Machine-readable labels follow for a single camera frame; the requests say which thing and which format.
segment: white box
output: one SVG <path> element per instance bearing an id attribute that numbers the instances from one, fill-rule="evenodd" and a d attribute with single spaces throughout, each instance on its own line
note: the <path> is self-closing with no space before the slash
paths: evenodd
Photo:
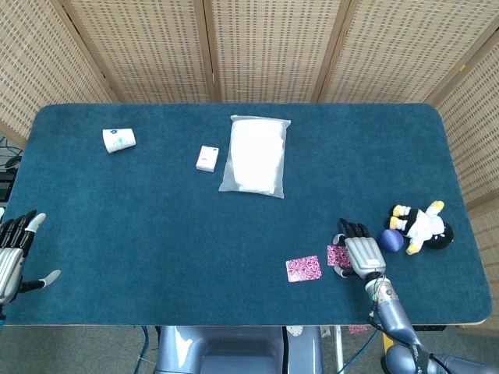
<path id="1" fill-rule="evenodd" d="M 196 169 L 213 173 L 217 164 L 218 148 L 202 146 L 200 156 L 197 158 Z"/>

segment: stuffed toy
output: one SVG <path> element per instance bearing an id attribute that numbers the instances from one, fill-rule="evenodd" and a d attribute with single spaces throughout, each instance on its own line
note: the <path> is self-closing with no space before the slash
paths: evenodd
<path id="1" fill-rule="evenodd" d="M 399 230 L 410 239 L 407 254 L 419 252 L 423 244 L 433 249 L 443 249 L 454 240 L 451 226 L 438 216 L 442 209 L 443 201 L 433 201 L 426 212 L 403 205 L 393 208 L 390 229 Z"/>

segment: white cup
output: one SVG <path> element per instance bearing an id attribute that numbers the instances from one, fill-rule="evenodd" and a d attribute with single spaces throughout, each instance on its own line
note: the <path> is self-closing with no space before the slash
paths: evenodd
<path id="1" fill-rule="evenodd" d="M 102 130 L 104 145 L 109 153 L 135 146 L 135 136 L 132 129 Z"/>

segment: plush toy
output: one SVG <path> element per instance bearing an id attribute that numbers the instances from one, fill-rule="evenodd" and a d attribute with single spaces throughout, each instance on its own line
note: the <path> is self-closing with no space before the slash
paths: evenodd
<path id="1" fill-rule="evenodd" d="M 419 252 L 423 244 L 433 249 L 443 249 L 452 242 L 454 232 L 451 226 L 438 216 L 442 209 L 443 201 L 433 201 L 426 212 L 403 205 L 393 208 L 390 229 L 399 230 L 405 237 L 410 238 L 407 254 Z"/>

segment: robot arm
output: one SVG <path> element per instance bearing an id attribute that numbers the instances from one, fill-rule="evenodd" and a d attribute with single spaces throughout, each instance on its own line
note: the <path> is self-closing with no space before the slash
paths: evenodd
<path id="1" fill-rule="evenodd" d="M 24 260 L 44 219 L 44 213 L 37 215 L 37 211 L 32 210 L 0 226 L 0 324 L 5 320 L 3 307 L 12 302 L 18 293 L 44 288 L 61 273 L 60 270 L 54 270 L 46 278 L 22 282 Z"/>
<path id="2" fill-rule="evenodd" d="M 499 374 L 499 370 L 450 355 L 432 355 L 419 340 L 391 282 L 385 276 L 386 263 L 376 241 L 361 224 L 340 220 L 344 234 L 334 237 L 334 245 L 343 245 L 352 263 L 351 270 L 335 268 L 336 273 L 359 275 L 365 280 L 365 289 L 373 301 L 368 322 L 392 338 L 386 364 L 392 374 Z M 380 326 L 374 321 L 374 314 Z"/>

